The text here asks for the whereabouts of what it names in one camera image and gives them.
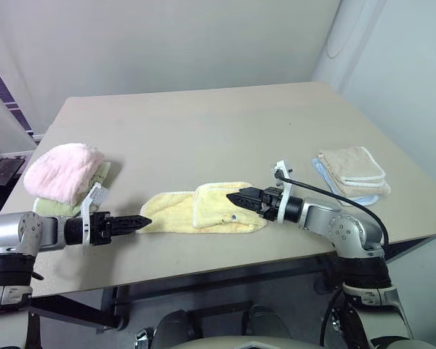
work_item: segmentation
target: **floor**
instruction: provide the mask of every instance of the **floor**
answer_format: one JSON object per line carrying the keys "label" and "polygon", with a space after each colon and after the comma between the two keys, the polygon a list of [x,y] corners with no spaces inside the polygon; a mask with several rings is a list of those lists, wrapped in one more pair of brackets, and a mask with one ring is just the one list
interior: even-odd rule
{"label": "floor", "polygon": [[[254,282],[221,289],[188,292],[141,300],[129,305],[128,327],[116,332],[96,334],[95,329],[41,318],[41,341],[45,348],[133,348],[134,336],[146,326],[154,327],[167,313],[178,309],[194,310],[226,303],[245,302],[266,305],[276,310],[285,321],[294,339],[318,343],[320,325],[331,295],[318,295],[313,284],[320,274],[304,274],[288,278]],[[102,290],[78,292],[68,297],[91,306],[100,305]],[[203,318],[206,337],[239,335],[241,313]],[[328,325],[328,348],[345,348],[338,333]]]}

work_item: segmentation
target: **table leg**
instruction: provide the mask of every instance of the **table leg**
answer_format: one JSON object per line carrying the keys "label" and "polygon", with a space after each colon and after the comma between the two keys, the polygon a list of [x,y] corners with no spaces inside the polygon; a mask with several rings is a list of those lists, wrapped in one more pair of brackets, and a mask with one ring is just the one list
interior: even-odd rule
{"label": "table leg", "polygon": [[99,329],[121,331],[128,323],[126,317],[115,316],[60,295],[33,298],[29,311],[47,318]]}

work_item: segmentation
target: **electrical cord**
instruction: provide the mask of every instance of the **electrical cord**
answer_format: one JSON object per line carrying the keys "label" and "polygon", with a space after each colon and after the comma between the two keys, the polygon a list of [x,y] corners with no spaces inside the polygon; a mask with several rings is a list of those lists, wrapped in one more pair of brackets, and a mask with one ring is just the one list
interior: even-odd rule
{"label": "electrical cord", "polygon": [[345,198],[343,196],[331,193],[330,191],[314,187],[313,185],[305,184],[302,182],[297,182],[296,180],[291,180],[289,178],[286,178],[286,177],[284,177],[284,174],[282,173],[282,171],[280,169],[278,171],[276,171],[275,178],[278,180],[282,180],[283,182],[286,182],[286,183],[291,183],[293,185],[297,185],[298,187],[302,187],[302,188],[305,188],[308,190],[316,191],[317,193],[330,196],[331,198],[337,198],[340,201],[347,202],[348,204],[350,204],[354,207],[357,207],[358,209],[361,209],[365,213],[369,214],[378,223],[378,225],[381,228],[381,231],[383,233],[384,245],[389,246],[389,234],[387,233],[387,229],[384,226],[383,222],[379,219],[379,217],[376,214],[374,214],[372,211],[370,211],[369,209],[367,209],[363,205],[360,205],[360,204],[356,203],[355,201],[349,200],[348,198]]}
{"label": "electrical cord", "polygon": [[334,306],[334,303],[336,302],[339,295],[342,293],[342,287],[340,286],[336,292],[334,292],[333,297],[329,300],[328,307],[326,308],[325,315],[323,317],[323,323],[321,324],[321,330],[320,330],[320,345],[322,347],[325,346],[325,333],[326,333],[326,325],[328,324],[329,316],[331,314],[331,309]]}

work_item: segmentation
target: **light blue towel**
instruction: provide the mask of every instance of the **light blue towel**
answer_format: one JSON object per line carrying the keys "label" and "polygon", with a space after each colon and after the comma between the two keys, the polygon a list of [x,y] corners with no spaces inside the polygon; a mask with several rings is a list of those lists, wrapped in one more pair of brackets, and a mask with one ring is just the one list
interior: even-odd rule
{"label": "light blue towel", "polygon": [[[317,158],[312,160],[312,165],[316,169],[316,171],[320,174],[320,176],[326,181],[326,184],[331,189],[331,191],[337,195],[339,195],[339,191],[337,190],[336,186],[333,184],[333,181],[331,180],[331,177],[329,177],[329,172],[326,169],[326,167],[318,160]],[[360,198],[349,198],[352,201],[355,201],[357,204],[368,206],[372,205],[375,202],[379,200],[378,195],[370,195],[370,196],[362,196]],[[349,205],[346,202],[339,201],[341,204],[345,206],[352,206]]]}

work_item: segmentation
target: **green towel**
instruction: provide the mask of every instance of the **green towel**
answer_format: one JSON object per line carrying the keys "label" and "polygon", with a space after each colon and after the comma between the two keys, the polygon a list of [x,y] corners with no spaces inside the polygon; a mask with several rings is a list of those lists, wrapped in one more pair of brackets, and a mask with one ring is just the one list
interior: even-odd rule
{"label": "green towel", "polygon": [[[89,182],[89,188],[79,194],[78,203],[75,206],[63,204],[59,201],[49,200],[47,198],[37,198],[34,201],[33,211],[41,216],[76,216],[81,211],[81,203],[92,189],[96,182],[103,184],[103,181],[110,171],[111,163],[102,163],[97,171],[94,173],[94,177]],[[90,212],[97,211],[98,207],[95,205],[90,206]]]}

